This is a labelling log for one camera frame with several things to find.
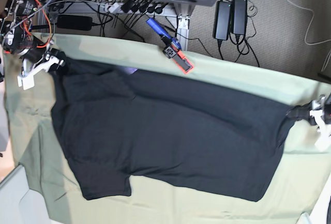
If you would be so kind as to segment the dark navy T-shirt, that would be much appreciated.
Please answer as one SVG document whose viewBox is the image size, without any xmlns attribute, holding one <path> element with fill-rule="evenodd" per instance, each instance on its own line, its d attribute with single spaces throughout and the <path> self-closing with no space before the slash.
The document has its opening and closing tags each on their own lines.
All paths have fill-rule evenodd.
<svg viewBox="0 0 331 224">
<path fill-rule="evenodd" d="M 290 107 L 168 74 L 66 59 L 53 127 L 87 200 L 129 196 L 132 175 L 257 202 L 294 125 Z"/>
</svg>

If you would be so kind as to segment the black power brick left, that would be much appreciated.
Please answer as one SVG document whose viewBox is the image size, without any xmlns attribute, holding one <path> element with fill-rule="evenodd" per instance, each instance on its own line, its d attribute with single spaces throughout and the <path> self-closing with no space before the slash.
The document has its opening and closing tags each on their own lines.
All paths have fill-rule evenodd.
<svg viewBox="0 0 331 224">
<path fill-rule="evenodd" d="M 92 17 L 60 14 L 57 17 L 56 25 L 58 28 L 63 29 L 90 31 L 92 29 L 92 23 Z"/>
</svg>

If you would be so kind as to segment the white power strip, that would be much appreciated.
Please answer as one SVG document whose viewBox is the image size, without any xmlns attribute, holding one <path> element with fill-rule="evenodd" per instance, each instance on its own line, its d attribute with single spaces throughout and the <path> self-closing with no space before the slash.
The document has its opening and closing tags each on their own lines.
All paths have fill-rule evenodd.
<svg viewBox="0 0 331 224">
<path fill-rule="evenodd" d="M 134 2 L 127 0 L 124 3 L 115 2 L 104 5 L 105 12 L 112 14 L 146 14 L 148 16 L 176 17 L 175 8 L 169 4 L 156 4 L 152 2 Z"/>
</svg>

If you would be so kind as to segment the light green table cloth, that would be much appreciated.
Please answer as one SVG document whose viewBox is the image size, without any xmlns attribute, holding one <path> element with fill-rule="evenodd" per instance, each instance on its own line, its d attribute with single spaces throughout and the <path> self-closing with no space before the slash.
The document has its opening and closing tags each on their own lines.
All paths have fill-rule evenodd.
<svg viewBox="0 0 331 224">
<path fill-rule="evenodd" d="M 288 105 L 305 104 L 330 94 L 330 84 L 282 72 L 220 61 L 186 52 L 194 69 L 183 72 L 153 44 L 83 35 L 55 36 L 68 57 L 173 74 L 260 95 Z M 330 175 L 330 147 L 314 146 L 318 133 L 296 122 L 285 142 L 284 155 L 259 202 L 249 202 L 142 176 L 130 178 L 130 197 L 87 201 L 55 137 L 50 119 L 54 84 L 46 72 L 35 86 L 18 87 L 21 61 L 3 54 L 5 106 L 15 164 L 25 167 L 29 188 L 43 195 L 51 219 L 62 223 L 296 223 L 310 213 Z"/>
</svg>

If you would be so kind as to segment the blue orange clamp centre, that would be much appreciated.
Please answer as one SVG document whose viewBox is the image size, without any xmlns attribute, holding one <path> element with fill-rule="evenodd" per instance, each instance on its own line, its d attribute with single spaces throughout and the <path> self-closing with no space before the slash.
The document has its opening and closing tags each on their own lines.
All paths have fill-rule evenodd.
<svg viewBox="0 0 331 224">
<path fill-rule="evenodd" d="M 172 37 L 155 19 L 149 18 L 146 24 L 159 35 L 160 39 L 165 44 L 162 50 L 164 55 L 168 59 L 172 59 L 183 73 L 187 74 L 190 72 L 194 66 L 183 54 L 179 41 L 175 37 Z"/>
</svg>

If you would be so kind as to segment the black power adapter pair left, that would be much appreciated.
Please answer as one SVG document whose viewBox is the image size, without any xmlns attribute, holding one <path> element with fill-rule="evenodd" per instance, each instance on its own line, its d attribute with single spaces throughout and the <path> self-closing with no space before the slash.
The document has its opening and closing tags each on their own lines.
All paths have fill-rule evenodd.
<svg viewBox="0 0 331 224">
<path fill-rule="evenodd" d="M 228 40 L 230 30 L 231 4 L 218 1 L 216 3 L 213 38 Z"/>
</svg>

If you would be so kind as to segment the black power adapter pair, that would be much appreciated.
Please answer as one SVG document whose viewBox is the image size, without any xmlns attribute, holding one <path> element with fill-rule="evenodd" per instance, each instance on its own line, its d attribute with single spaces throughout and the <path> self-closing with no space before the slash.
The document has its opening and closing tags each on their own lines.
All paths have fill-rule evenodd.
<svg viewBox="0 0 331 224">
<path fill-rule="evenodd" d="M 247 27 L 247 0 L 232 0 L 231 33 L 245 35 Z"/>
<path fill-rule="evenodd" d="M 228 40 L 230 30 L 231 4 L 218 1 L 216 3 L 213 38 Z"/>
</svg>

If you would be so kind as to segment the black power adapter pair right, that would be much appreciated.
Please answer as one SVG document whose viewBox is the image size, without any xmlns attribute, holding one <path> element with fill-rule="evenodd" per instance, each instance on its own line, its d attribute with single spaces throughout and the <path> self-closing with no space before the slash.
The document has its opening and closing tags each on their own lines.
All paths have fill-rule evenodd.
<svg viewBox="0 0 331 224">
<path fill-rule="evenodd" d="M 245 35 L 247 27 L 247 0 L 232 0 L 231 33 Z"/>
</svg>

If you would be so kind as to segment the grey plastic bin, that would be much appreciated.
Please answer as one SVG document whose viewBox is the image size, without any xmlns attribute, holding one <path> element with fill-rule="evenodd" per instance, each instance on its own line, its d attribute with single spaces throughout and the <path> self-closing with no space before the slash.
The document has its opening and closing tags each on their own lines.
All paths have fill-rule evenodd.
<svg viewBox="0 0 331 224">
<path fill-rule="evenodd" d="M 1 223 L 51 223 L 44 197 L 29 188 L 22 165 L 1 182 Z"/>
</svg>

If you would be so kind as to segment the aluminium frame post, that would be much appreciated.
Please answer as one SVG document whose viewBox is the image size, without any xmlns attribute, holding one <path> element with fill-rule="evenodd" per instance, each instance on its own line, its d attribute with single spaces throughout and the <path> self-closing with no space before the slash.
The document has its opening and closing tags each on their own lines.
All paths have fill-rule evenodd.
<svg viewBox="0 0 331 224">
<path fill-rule="evenodd" d="M 187 51 L 189 38 L 189 24 L 195 5 L 193 4 L 171 4 L 171 16 L 166 17 L 167 21 L 175 28 L 176 38 L 182 50 Z"/>
</svg>

